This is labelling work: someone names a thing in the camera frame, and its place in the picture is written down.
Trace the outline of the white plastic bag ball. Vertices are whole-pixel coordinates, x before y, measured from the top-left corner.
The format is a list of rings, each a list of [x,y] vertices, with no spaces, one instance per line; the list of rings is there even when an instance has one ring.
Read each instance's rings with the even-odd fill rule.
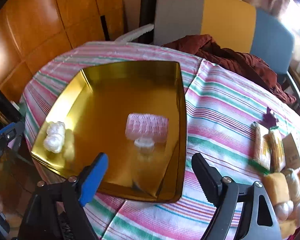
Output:
[[[60,153],[65,142],[65,124],[63,122],[51,122],[46,130],[43,141],[44,148],[55,154]]]

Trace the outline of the green yellow cracker pack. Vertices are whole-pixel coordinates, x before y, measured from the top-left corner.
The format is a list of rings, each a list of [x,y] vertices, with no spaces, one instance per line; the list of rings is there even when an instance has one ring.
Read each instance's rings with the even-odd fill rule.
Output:
[[[270,170],[281,172],[286,166],[285,151],[279,127],[271,127],[266,134],[266,142],[270,149]]]
[[[271,150],[268,142],[269,129],[257,122],[253,122],[255,142],[252,163],[262,174],[270,173]]]

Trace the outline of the yellow sponge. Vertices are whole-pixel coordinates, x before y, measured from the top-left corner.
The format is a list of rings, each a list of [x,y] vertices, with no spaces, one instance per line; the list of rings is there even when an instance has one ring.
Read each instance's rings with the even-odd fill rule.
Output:
[[[262,178],[262,184],[273,206],[290,200],[288,184],[282,173],[271,173]]]

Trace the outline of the purple candy wrapper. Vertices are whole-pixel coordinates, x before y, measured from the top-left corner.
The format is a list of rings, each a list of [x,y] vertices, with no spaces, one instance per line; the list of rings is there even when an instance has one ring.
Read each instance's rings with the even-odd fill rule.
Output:
[[[279,122],[278,118],[275,115],[275,112],[267,107],[266,113],[263,115],[262,124],[267,129],[271,129],[272,127],[277,127],[277,123]]]

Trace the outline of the white sock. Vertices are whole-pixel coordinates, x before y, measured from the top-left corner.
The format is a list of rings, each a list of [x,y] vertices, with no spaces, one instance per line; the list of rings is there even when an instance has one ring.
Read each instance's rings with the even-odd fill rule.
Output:
[[[287,168],[282,171],[289,189],[290,200],[294,203],[300,201],[300,178],[296,170]]]

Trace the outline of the striped pink green tablecloth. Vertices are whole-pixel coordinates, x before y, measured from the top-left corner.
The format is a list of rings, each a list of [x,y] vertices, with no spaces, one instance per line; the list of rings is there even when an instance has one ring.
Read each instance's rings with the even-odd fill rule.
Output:
[[[250,184],[260,175],[252,163],[253,122],[272,109],[282,135],[297,132],[300,138],[300,116],[262,87],[206,59],[146,44],[88,42],[54,58],[26,85],[21,101],[27,105],[27,144],[33,145],[57,96],[82,68],[130,60],[180,63],[188,128],[183,195],[176,203],[151,204],[98,193],[85,207],[87,217],[101,239],[200,239],[215,208],[191,168],[193,154]]]

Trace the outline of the gold metal tray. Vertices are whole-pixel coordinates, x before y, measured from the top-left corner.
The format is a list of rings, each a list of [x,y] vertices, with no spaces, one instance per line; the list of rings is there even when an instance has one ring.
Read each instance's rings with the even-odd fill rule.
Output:
[[[168,118],[165,142],[125,135],[130,113]],[[51,122],[65,124],[60,153],[44,148]],[[127,61],[80,70],[53,104],[31,150],[38,163],[63,178],[78,175],[99,153],[108,169],[99,192],[154,203],[173,203],[183,190],[186,106],[180,64]]]

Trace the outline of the clear plastic bag ball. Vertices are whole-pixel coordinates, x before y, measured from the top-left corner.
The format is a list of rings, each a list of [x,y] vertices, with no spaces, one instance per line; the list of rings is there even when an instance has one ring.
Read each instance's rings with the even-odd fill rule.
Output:
[[[279,222],[284,222],[291,215],[294,209],[294,203],[289,200],[274,206],[274,212]]]

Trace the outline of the cream cardboard box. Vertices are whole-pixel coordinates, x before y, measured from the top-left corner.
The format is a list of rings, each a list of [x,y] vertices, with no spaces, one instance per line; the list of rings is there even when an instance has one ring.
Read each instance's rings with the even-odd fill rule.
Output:
[[[285,152],[286,168],[294,170],[300,168],[300,143],[293,133],[289,133],[282,139]]]

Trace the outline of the wooden wardrobe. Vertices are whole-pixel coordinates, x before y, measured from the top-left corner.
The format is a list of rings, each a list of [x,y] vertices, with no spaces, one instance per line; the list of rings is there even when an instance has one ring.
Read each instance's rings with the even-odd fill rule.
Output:
[[[53,58],[124,31],[123,0],[8,0],[0,10],[0,90],[18,101]]]

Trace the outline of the dark red blanket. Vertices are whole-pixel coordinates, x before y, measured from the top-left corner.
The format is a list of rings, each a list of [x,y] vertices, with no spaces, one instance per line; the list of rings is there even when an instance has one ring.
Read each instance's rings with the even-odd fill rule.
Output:
[[[187,35],[163,46],[196,55],[245,77],[271,92],[271,94],[287,105],[292,105],[296,102],[295,96],[283,91],[281,85],[277,82],[277,74],[270,69],[265,61],[249,53],[240,53],[229,48],[221,48],[213,37],[208,34]]]

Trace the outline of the grey yellow blue chair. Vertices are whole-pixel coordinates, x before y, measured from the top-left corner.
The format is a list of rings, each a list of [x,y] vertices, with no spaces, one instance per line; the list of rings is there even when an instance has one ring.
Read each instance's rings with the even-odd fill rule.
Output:
[[[288,72],[294,37],[275,17],[240,0],[156,0],[154,22],[117,38],[130,42],[153,32],[161,46],[186,35],[211,35],[218,45],[263,59],[287,81],[300,106],[300,91]]]

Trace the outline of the black rolled mat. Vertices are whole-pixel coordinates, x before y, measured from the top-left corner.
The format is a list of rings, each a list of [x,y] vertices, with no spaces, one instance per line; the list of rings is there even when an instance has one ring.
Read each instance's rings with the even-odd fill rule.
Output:
[[[157,0],[141,0],[139,27],[154,23],[156,3]]]

